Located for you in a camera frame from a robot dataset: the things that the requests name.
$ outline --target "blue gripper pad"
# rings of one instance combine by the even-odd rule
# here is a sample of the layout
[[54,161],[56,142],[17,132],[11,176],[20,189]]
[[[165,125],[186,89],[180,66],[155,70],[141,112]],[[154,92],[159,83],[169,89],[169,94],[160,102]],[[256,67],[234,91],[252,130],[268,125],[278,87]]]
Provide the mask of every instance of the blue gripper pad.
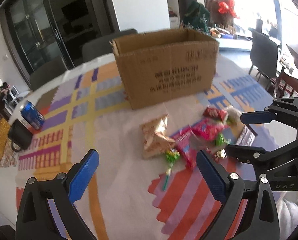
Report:
[[72,204],[81,199],[98,165],[99,154],[94,150],[69,184],[68,198]]
[[[209,153],[205,153],[204,151],[199,151],[196,155],[196,164],[214,199],[224,204],[227,201],[226,192],[229,187],[229,180],[227,177],[229,173],[222,165],[215,163],[211,159]],[[223,174],[223,176],[219,174],[214,166],[217,166],[218,170]]]
[[240,120],[244,124],[270,123],[275,120],[275,114],[272,114],[269,111],[243,113]]

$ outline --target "black mug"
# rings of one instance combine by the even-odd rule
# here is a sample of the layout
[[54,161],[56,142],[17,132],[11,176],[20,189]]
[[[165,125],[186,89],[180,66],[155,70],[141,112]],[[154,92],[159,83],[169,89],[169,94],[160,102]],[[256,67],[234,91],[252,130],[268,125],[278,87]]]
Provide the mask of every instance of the black mug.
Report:
[[20,152],[21,150],[28,149],[31,144],[32,136],[31,131],[29,131],[18,119],[16,119],[8,132],[8,138],[12,141],[11,149],[14,152]]

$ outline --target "red candy package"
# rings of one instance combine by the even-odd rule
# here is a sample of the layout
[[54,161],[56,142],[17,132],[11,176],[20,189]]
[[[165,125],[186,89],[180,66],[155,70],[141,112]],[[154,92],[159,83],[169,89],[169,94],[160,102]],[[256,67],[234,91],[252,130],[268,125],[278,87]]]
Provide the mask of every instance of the red candy package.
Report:
[[203,116],[218,119],[221,122],[225,123],[228,119],[228,112],[226,110],[217,109],[214,107],[207,106]]
[[176,142],[175,148],[186,160],[186,167],[190,169],[193,169],[196,166],[196,152],[194,157],[194,154],[192,155],[192,151],[190,151],[189,147],[189,138],[192,135],[193,132],[191,130],[191,127],[188,125],[171,136],[171,138],[174,139]]
[[221,122],[214,122],[209,118],[202,119],[192,127],[192,132],[196,136],[201,136],[207,141],[213,141],[218,133],[222,132],[228,125]]

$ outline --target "pink snack package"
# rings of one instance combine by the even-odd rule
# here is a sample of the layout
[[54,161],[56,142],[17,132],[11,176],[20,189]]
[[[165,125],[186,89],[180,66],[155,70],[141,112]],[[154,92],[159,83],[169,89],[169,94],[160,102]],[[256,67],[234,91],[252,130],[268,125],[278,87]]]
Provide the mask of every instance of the pink snack package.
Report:
[[196,136],[201,136],[207,141],[213,141],[218,133],[228,127],[228,125],[224,125],[222,122],[214,122],[209,118],[204,118],[193,125],[192,132]]
[[191,130],[191,127],[188,125],[171,136],[171,138],[175,140],[175,148],[186,160],[186,167],[193,169],[196,166],[196,152],[195,157],[192,156],[193,151],[190,150],[189,147],[189,138],[191,135],[193,135],[193,132]]

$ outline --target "mug handle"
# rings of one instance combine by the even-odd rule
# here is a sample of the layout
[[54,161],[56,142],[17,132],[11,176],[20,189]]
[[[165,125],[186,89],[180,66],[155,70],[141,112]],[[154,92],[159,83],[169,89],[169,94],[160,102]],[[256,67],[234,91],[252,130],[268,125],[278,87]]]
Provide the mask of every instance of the mug handle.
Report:
[[17,152],[17,153],[20,152],[22,149],[21,149],[17,144],[15,144],[15,145],[17,145],[17,146],[19,147],[19,150],[17,150],[17,149],[14,147],[14,144],[15,144],[15,143],[12,141],[12,142],[11,142],[11,149],[12,149],[14,152]]

